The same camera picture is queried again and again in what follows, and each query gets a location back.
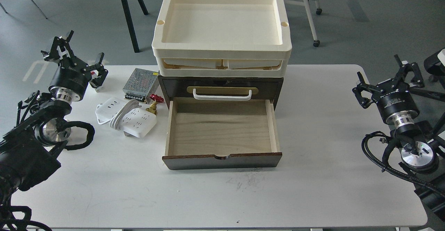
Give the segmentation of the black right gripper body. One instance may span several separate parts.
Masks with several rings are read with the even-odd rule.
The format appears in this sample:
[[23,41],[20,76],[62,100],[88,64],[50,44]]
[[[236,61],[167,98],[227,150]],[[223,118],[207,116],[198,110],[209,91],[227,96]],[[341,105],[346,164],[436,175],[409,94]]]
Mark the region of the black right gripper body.
[[377,87],[374,102],[385,124],[394,124],[393,116],[400,112],[409,113],[413,119],[419,115],[420,111],[408,91],[407,83],[392,85],[388,79],[378,83]]

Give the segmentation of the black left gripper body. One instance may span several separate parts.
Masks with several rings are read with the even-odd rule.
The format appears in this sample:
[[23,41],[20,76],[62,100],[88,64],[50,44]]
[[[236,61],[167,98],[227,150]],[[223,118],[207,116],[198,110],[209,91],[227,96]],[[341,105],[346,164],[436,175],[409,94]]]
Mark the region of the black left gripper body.
[[57,88],[71,90],[74,101],[81,101],[91,80],[88,64],[79,58],[62,58],[52,78],[49,91],[56,93]]

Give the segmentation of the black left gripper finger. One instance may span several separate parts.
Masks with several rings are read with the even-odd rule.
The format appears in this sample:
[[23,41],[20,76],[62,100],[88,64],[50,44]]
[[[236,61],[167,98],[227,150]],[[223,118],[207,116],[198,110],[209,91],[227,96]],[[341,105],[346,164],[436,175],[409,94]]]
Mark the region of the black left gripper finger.
[[73,57],[74,53],[69,45],[74,31],[71,30],[65,37],[54,37],[49,50],[41,50],[44,61],[60,63],[63,58]]
[[108,74],[108,70],[104,68],[102,61],[104,58],[104,53],[99,53],[97,58],[96,58],[96,63],[94,65],[91,66],[87,66],[86,67],[86,71],[97,71],[97,74],[102,74],[107,72]]

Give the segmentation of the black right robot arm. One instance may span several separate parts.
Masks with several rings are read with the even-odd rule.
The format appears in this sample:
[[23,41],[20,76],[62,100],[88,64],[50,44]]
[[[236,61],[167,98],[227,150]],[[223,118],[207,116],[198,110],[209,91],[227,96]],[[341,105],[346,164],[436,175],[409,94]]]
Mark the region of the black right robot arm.
[[376,104],[384,124],[393,125],[390,136],[381,131],[367,134],[361,149],[383,172],[417,185],[415,193],[428,209],[444,221],[444,173],[424,181],[418,174],[435,173],[444,164],[444,139],[439,136],[444,116],[431,126],[415,122],[420,110],[412,95],[444,101],[444,93],[424,90],[424,79],[417,63],[395,60],[399,65],[394,78],[369,85],[362,74],[352,89],[359,105],[366,109]]

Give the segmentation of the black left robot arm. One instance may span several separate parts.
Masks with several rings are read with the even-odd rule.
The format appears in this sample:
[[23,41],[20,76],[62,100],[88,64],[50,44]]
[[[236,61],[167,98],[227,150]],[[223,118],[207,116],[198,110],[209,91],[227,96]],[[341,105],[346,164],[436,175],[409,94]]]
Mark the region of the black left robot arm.
[[13,206],[11,196],[47,180],[61,164],[63,150],[79,150],[91,144],[94,127],[82,121],[66,121],[71,104],[81,101],[87,86],[102,86],[108,71],[100,53],[89,65],[76,57],[69,45],[73,36],[55,37],[51,48],[43,51],[45,61],[58,65],[48,93],[39,90],[17,106],[16,126],[3,136],[0,157],[1,230],[25,231],[28,226],[49,231],[43,223],[32,221],[27,206]]

